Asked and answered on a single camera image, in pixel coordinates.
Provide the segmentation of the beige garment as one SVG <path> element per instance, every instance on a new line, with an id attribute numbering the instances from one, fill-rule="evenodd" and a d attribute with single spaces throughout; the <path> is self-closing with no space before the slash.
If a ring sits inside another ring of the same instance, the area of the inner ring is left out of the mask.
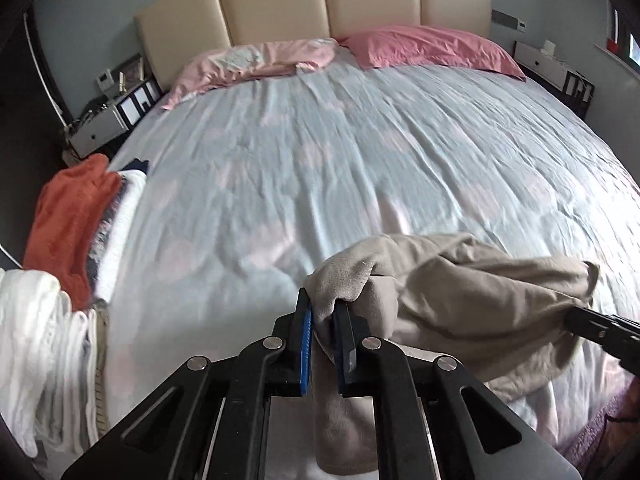
<path id="1" fill-rule="evenodd" d="M 314 444 L 329 474 L 378 466 L 372 404 L 337 391 L 331 318 L 339 302 L 373 336 L 412 356 L 459 359 L 500 400 L 511 402 L 559 377 L 579 340 L 566 311 L 591 304 L 599 278 L 589 261 L 518 259 L 470 234 L 371 236 L 305 278 L 314 310 Z"/>

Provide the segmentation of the white folded clothes stack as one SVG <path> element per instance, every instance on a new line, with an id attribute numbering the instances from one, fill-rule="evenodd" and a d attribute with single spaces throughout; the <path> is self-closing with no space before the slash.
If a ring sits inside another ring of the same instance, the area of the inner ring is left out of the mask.
<path id="1" fill-rule="evenodd" d="M 1 417 L 28 457 L 39 440 L 79 455 L 99 439 L 98 321 L 53 275 L 1 272 Z"/>

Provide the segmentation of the light blue bed sheet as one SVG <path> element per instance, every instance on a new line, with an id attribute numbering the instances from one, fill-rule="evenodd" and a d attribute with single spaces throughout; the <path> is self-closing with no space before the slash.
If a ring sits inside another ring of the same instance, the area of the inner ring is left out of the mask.
<path id="1" fill-rule="evenodd" d="M 375 234 L 465 232 L 600 266 L 594 305 L 639 314 L 639 190 L 533 81 L 442 66 L 325 70 L 154 107 L 111 165 L 148 180 L 108 304 L 121 420 L 189 356 L 232 356 L 304 277 Z"/>

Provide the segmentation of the striped olive folded cloth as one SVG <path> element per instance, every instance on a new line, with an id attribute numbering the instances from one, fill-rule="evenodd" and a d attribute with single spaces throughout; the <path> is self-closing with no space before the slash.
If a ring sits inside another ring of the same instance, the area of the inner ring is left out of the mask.
<path id="1" fill-rule="evenodd" d="M 98 299 L 93 304 L 92 312 L 96 315 L 96 374 L 94 384 L 96 385 L 96 430 L 98 437 L 103 437 L 107 433 L 110 424 L 105 401 L 104 367 L 107 354 L 108 338 L 108 312 L 107 303 L 103 299 Z"/>

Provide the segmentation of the floral dark folded cloth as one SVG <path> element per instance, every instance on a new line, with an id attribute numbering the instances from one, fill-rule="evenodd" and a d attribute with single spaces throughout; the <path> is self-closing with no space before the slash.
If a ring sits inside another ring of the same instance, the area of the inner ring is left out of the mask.
<path id="1" fill-rule="evenodd" d="M 101 264 L 106 256 L 111 232 L 114 228 L 114 221 L 121 204 L 122 196 L 118 193 L 104 210 L 89 245 L 86 273 L 90 292 L 92 293 L 92 298 L 95 300 L 107 300 L 107 292 L 104 290 L 104 283 L 102 278 L 100 278 Z"/>

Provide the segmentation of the white folded cloth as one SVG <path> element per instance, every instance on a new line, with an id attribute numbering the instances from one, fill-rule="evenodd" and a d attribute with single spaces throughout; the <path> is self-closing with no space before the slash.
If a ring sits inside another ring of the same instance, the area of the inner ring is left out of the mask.
<path id="1" fill-rule="evenodd" d="M 101 264 L 100 273 L 100 278 L 104 283 L 104 290 L 107 292 L 106 302 L 110 302 L 112 299 L 122 253 L 134 221 L 134 214 L 146 185 L 144 168 L 145 164 L 143 162 L 136 162 L 134 166 L 129 165 L 126 169 L 117 173 L 120 177 L 120 182 L 122 182 L 122 186 L 118 191 L 122 196 L 122 204 L 114 221 L 114 228 L 111 232 L 106 256 Z"/>

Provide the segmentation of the orange fluffy towel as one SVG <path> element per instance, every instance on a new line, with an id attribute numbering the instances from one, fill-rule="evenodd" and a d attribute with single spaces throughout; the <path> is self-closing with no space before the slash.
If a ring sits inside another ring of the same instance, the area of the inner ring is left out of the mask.
<path id="1" fill-rule="evenodd" d="M 120 175 L 107 167 L 105 155 L 93 154 L 59 171 L 40 192 L 26 244 L 22 267 L 57 278 L 75 311 L 91 300 L 86 270 L 90 245 L 122 186 Z"/>

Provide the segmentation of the right white nightstand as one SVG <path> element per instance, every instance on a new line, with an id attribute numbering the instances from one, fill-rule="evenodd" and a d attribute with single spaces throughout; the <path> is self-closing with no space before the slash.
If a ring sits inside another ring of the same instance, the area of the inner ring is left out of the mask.
<path id="1" fill-rule="evenodd" d="M 513 57 L 527 77 L 538 82 L 580 119 L 586 119 L 596 90 L 591 81 L 524 42 L 514 44 Z"/>

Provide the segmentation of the white nightstand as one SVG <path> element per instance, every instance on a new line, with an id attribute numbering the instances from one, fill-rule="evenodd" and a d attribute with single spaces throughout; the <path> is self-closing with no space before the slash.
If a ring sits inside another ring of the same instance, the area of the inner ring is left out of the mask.
<path id="1" fill-rule="evenodd" d="M 79 158 L 85 158 L 108 142 L 130 133 L 161 96 L 155 78 L 146 78 L 122 96 L 105 102 L 96 112 L 81 119 L 70 135 L 70 149 Z"/>
<path id="2" fill-rule="evenodd" d="M 524 42 L 514 44 L 513 57 L 527 77 L 538 82 L 580 119 L 586 119 L 596 90 L 591 81 Z"/>

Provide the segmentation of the left white nightstand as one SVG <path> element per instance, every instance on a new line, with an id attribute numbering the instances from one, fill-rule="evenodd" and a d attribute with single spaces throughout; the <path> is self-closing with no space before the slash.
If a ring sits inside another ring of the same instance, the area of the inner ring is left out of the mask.
<path id="1" fill-rule="evenodd" d="M 70 149 L 79 158 L 85 158 L 108 142 L 130 133 L 161 96 L 155 78 L 146 78 L 122 96 L 105 102 L 96 112 L 81 119 L 70 135 Z"/>

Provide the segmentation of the light pink pillow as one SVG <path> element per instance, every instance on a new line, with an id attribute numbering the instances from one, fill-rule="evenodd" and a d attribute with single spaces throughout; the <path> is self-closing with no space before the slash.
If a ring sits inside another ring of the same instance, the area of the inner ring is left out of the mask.
<path id="1" fill-rule="evenodd" d="M 190 61 L 172 84 L 163 110 L 219 88 L 257 79 L 324 70 L 337 55 L 332 38 L 271 41 L 210 50 Z"/>

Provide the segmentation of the dark pink pillow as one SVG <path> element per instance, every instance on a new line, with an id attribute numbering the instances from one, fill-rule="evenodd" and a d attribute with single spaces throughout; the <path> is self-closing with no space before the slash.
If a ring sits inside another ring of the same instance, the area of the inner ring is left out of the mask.
<path id="1" fill-rule="evenodd" d="M 338 42 L 363 70 L 396 66 L 469 68 L 526 81 L 512 56 L 493 41 L 463 30 L 392 25 L 356 32 Z"/>

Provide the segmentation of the cream padded headboard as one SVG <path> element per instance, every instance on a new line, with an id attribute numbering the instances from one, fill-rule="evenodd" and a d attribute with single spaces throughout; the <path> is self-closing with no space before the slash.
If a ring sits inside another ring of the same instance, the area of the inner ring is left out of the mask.
<path id="1" fill-rule="evenodd" d="M 134 24 L 160 88 L 197 55 L 237 44 L 341 38 L 386 25 L 435 25 L 486 37 L 491 0 L 158 0 Z"/>

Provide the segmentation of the picture frame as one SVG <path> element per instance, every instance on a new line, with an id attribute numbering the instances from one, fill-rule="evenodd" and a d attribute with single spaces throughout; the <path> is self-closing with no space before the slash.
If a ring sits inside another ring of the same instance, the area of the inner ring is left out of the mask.
<path id="1" fill-rule="evenodd" d="M 136 53 L 131 58 L 127 58 L 116 68 L 118 82 L 124 87 L 129 88 L 138 84 L 144 79 L 145 65 L 143 56 Z"/>

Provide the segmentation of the wall thermostat panel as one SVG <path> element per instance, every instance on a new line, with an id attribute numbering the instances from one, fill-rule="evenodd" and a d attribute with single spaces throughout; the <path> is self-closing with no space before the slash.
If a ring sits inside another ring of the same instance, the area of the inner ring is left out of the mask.
<path id="1" fill-rule="evenodd" d="M 107 94 L 115 85 L 113 73 L 110 70 L 104 70 L 96 77 L 96 84 L 102 93 Z"/>

